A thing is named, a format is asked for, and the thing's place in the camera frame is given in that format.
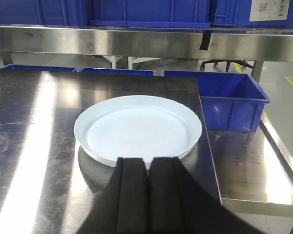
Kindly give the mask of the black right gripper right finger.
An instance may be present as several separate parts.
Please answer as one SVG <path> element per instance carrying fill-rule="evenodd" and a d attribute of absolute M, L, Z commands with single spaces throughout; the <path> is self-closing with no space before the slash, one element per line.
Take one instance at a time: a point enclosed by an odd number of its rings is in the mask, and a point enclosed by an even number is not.
<path fill-rule="evenodd" d="M 207 193 L 176 157 L 158 157 L 149 169 L 150 233 L 259 234 Z"/>

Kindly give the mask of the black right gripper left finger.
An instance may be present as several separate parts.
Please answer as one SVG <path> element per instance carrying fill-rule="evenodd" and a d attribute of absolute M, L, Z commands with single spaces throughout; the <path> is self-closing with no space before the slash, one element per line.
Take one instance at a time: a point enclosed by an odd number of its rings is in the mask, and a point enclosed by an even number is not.
<path fill-rule="evenodd" d="M 147 234 L 147 170 L 142 159 L 119 158 L 79 234 Z"/>

